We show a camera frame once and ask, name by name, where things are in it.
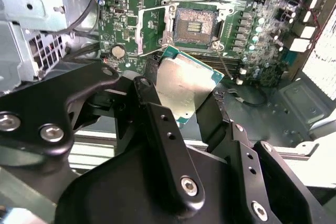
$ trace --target green circuit board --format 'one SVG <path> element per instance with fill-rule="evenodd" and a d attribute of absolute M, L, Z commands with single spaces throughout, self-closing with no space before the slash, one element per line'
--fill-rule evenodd
<path fill-rule="evenodd" d="M 279 8 L 297 9 L 287 0 L 104 0 L 102 55 L 120 72 L 142 73 L 149 55 L 171 45 L 225 74 L 222 57 L 235 78 L 244 67 L 246 81 L 271 87 L 286 68 L 287 50 L 270 34 L 292 27 Z M 115 47 L 122 54 L 114 55 Z"/>

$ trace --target black metal bracket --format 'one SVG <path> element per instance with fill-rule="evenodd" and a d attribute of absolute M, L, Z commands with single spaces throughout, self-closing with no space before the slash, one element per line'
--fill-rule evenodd
<path fill-rule="evenodd" d="M 30 104 L 20 104 L 19 101 L 23 100 L 29 100 Z M 65 177 L 71 177 L 67 156 L 73 144 L 74 131 L 94 122 L 100 115 L 116 118 L 117 136 L 124 143 L 120 149 L 122 154 L 112 159 L 114 161 L 111 162 L 111 167 L 110 164 L 103 164 L 71 183 L 59 202 L 56 223 L 63 223 L 62 218 L 69 202 L 74 205 L 71 209 L 78 213 L 75 206 L 78 198 L 70 197 L 74 191 L 76 196 L 81 195 L 83 190 L 87 191 L 88 185 L 96 185 L 97 182 L 95 190 L 104 194 L 99 191 L 105 183 L 100 178 L 111 168 L 118 170 L 118 164 L 125 164 L 125 160 L 131 160 L 133 155 L 137 158 L 129 161 L 126 167 L 132 170 L 133 166 L 137 166 L 141 169 L 138 162 L 149 162 L 148 158 L 142 161 L 144 154 L 152 158 L 150 162 L 154 163 L 155 178 L 160 178 L 160 183 L 166 188 L 161 194 L 164 199 L 168 199 L 170 205 L 164 206 L 167 207 L 163 207 L 164 211 L 178 220 L 197 220 L 197 215 L 211 215 L 209 206 L 221 208 L 223 205 L 226 207 L 223 212 L 226 215 L 230 212 L 231 215 L 216 216 L 214 219 L 234 220 L 235 223 L 303 223 L 301 220 L 306 223 L 333 223 L 271 146 L 261 142 L 252 148 L 246 131 L 239 124 L 230 121 L 223 101 L 215 92 L 208 96 L 196 115 L 202 139 L 208 144 L 207 151 L 219 158 L 187 149 L 171 110 L 161 106 L 153 82 L 145 77 L 119 78 L 113 69 L 101 63 L 84 66 L 1 97 L 0 116 L 5 114 L 13 115 L 19 122 L 9 120 L 9 124 L 15 123 L 10 125 L 10 130 L 2 125 L 0 145 L 4 146 L 2 150 L 6 153 L 0 156 L 0 165 L 28 185 L 43 191 L 43 194 L 49 193 L 45 182 L 53 181 L 56 185 L 59 181 L 66 181 Z M 46 141 L 41 133 L 46 125 L 55 125 L 63 135 L 56 141 Z M 9 155 L 12 153 L 16 153 L 22 160 L 13 160 Z M 197 167 L 203 172 L 202 181 L 206 180 L 207 188 L 200 179 L 200 171 L 195 168 L 196 160 L 206 163 L 205 167 L 202 167 L 202 162 Z M 119 172 L 118 170 L 113 175 L 126 177 L 130 186 L 132 178 L 128 178 L 125 172 L 122 175 Z M 225 190 L 225 193 L 229 195 L 230 203 L 227 204 L 225 199 L 225 203 L 216 201 L 207 204 L 207 191 L 211 192 L 208 194 L 211 199 L 224 200 L 223 197 L 216 196 L 217 191 L 224 191 L 221 182 L 216 181 L 219 190 L 214 192 L 209 188 L 212 181 L 207 179 L 208 175 L 219 178 L 215 174 L 221 172 L 226 185 L 229 181 L 230 190 Z M 132 170 L 132 174 L 136 174 L 137 181 L 147 185 L 144 174 L 137 170 Z M 57 188 L 57 193 L 52 195 L 53 200 L 58 200 L 59 194 L 72 180 L 74 178 Z M 282 188 L 281 193 L 277 192 L 277 187 Z M 90 193 L 92 191 L 88 195 L 94 198 L 96 194 Z M 147 193 L 141 195 L 146 197 L 143 202 L 147 211 L 157 211 L 165 217 L 168 215 L 163 214 L 162 209 L 158 210 L 156 199 Z M 285 203 L 288 200 L 293 202 L 287 206 Z M 304 210 L 297 210 L 295 204 L 302 204 Z M 101 223 L 90 222 L 89 217 L 95 219 L 97 216 L 86 215 L 82 218 L 84 222 L 74 223 Z"/>

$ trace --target mounting hole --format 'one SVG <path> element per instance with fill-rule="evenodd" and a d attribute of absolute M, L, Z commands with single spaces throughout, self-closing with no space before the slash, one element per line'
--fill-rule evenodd
<path fill-rule="evenodd" d="M 171 139 L 171 140 L 174 140 L 174 139 L 176 139 L 176 137 L 173 135 L 173 133 L 171 133 L 171 132 L 168 132 L 167 133 L 167 137 L 169 138 L 169 139 Z"/>
<path fill-rule="evenodd" d="M 146 86 L 150 86 L 151 84 L 150 84 L 150 82 L 149 81 L 147 81 L 147 79 L 146 78 L 141 78 L 141 80 L 140 80 L 141 82 L 142 82 L 142 84 L 145 84 Z"/>
<path fill-rule="evenodd" d="M 250 170 L 250 172 L 251 172 L 252 174 L 254 174 L 254 175 L 257 174 L 256 170 L 254 170 L 252 167 L 249 167 L 248 169 Z"/>
<path fill-rule="evenodd" d="M 165 115 L 161 115 L 161 119 L 162 119 L 163 121 L 165 121 L 165 122 L 167 122 L 167 121 L 168 121 L 168 117 L 167 117 L 167 116 L 165 116 Z"/>
<path fill-rule="evenodd" d="M 253 156 L 249 153 L 246 153 L 246 155 L 248 156 L 249 159 L 253 159 Z"/>
<path fill-rule="evenodd" d="M 103 71 L 104 74 L 107 74 L 108 76 L 113 75 L 112 71 L 108 68 L 102 68 L 101 70 Z"/>

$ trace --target metal panel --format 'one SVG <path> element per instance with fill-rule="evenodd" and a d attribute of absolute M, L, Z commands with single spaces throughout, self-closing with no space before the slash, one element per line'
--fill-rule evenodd
<path fill-rule="evenodd" d="M 330 114 L 321 99 L 302 80 L 293 82 L 281 89 L 280 94 L 307 128 Z"/>
<path fill-rule="evenodd" d="M 64 55 L 61 37 L 44 35 L 0 21 L 0 91 L 9 92 L 21 81 L 41 80 Z"/>

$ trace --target electronic component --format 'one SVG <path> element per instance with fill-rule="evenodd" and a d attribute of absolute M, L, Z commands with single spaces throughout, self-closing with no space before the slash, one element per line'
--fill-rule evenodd
<path fill-rule="evenodd" d="M 243 85 L 243 80 L 240 80 L 239 78 L 236 79 L 236 84 L 237 85 Z"/>
<path fill-rule="evenodd" d="M 246 20 L 246 19 L 240 19 L 239 20 L 240 25 L 242 26 L 248 26 L 250 24 L 250 21 Z"/>
<path fill-rule="evenodd" d="M 242 40 L 235 40 L 234 45 L 236 47 L 243 47 L 244 46 L 244 42 Z"/>
<path fill-rule="evenodd" d="M 254 49 L 256 49 L 256 46 L 253 45 L 253 44 L 250 44 L 250 45 L 247 46 L 247 48 L 248 48 L 248 50 L 253 51 Z"/>
<path fill-rule="evenodd" d="M 261 26 L 257 26 L 257 27 L 255 27 L 254 28 L 254 31 L 256 32 L 256 33 L 260 33 L 260 32 L 262 32 L 262 27 Z"/>
<path fill-rule="evenodd" d="M 252 15 L 251 15 L 251 13 L 248 13 L 248 12 L 242 12 L 242 17 L 247 18 L 247 19 L 251 19 Z"/>
<path fill-rule="evenodd" d="M 233 47 L 232 51 L 233 52 L 241 52 L 243 49 L 241 47 Z"/>
<path fill-rule="evenodd" d="M 253 36 L 251 36 L 251 40 L 252 40 L 254 43 L 256 43 L 256 42 L 258 42 L 259 37 L 258 37 L 257 35 L 253 35 Z"/>
<path fill-rule="evenodd" d="M 258 18 L 257 19 L 257 22 L 258 22 L 258 24 L 260 24 L 260 25 L 262 25 L 262 24 L 264 24 L 265 23 L 265 18 Z"/>
<path fill-rule="evenodd" d="M 117 59 L 121 59 L 125 56 L 125 48 L 121 45 L 115 45 L 112 47 L 111 53 L 113 56 L 115 56 Z"/>
<path fill-rule="evenodd" d="M 285 47 L 287 47 L 290 51 L 294 52 L 305 52 L 307 50 L 307 47 L 310 44 L 310 40 L 308 39 L 301 39 L 296 38 L 293 35 L 287 35 L 283 39 L 283 44 Z"/>
<path fill-rule="evenodd" d="M 180 123 L 186 123 L 191 118 L 224 77 L 172 46 L 168 46 L 162 54 L 157 75 L 156 90 L 160 101 L 172 110 Z"/>
<path fill-rule="evenodd" d="M 309 9 L 314 9 L 317 5 L 318 0 L 306 0 L 306 5 L 309 6 Z"/>
<path fill-rule="evenodd" d="M 239 69 L 239 73 L 240 73 L 240 74 L 246 74 L 246 73 L 247 73 L 247 70 L 244 69 L 244 68 L 240 68 L 240 69 Z"/>
<path fill-rule="evenodd" d="M 113 66 L 118 71 L 131 69 L 137 72 L 143 71 L 147 56 L 155 51 L 161 53 L 161 47 L 165 45 L 202 58 L 215 69 L 222 66 L 218 52 L 223 52 L 224 60 L 241 58 L 246 53 L 247 64 L 281 64 L 283 57 L 275 43 L 277 36 L 280 31 L 281 36 L 286 32 L 293 33 L 294 19 L 301 21 L 297 15 L 308 10 L 306 0 L 119 2 L 118 5 L 114 0 L 106 0 L 113 9 L 104 8 L 101 15 L 101 50 L 111 54 L 113 45 L 123 45 L 127 54 L 120 60 L 114 57 Z M 124 9 L 124 13 L 116 14 L 115 8 L 117 12 L 119 8 Z"/>
<path fill-rule="evenodd" d="M 283 51 L 283 46 L 281 46 L 279 44 L 276 44 L 275 47 L 278 50 L 278 52 L 282 52 Z"/>
<path fill-rule="evenodd" d="M 279 38 L 279 36 L 275 33 L 271 33 L 270 36 L 273 40 L 277 40 Z"/>
<path fill-rule="evenodd" d="M 301 0 L 287 0 L 287 4 L 292 6 L 298 6 L 300 4 Z"/>
<path fill-rule="evenodd" d="M 236 34 L 236 38 L 240 39 L 240 40 L 245 40 L 246 39 L 245 34 Z"/>
<path fill-rule="evenodd" d="M 247 28 L 246 27 L 242 27 L 242 26 L 238 26 L 238 32 L 239 33 L 246 33 L 247 32 Z"/>
<path fill-rule="evenodd" d="M 307 23 L 311 21 L 311 11 L 303 10 L 300 14 L 299 18 L 303 23 Z"/>
<path fill-rule="evenodd" d="M 125 9 L 122 8 L 114 8 L 113 9 L 115 14 L 124 14 L 125 13 Z"/>
<path fill-rule="evenodd" d="M 217 14 L 207 10 L 178 8 L 174 24 L 174 42 L 209 44 Z"/>
<path fill-rule="evenodd" d="M 296 22 L 293 25 L 292 31 L 300 38 L 310 39 L 313 36 L 315 29 L 316 28 L 313 26 L 306 26 L 304 24 Z"/>

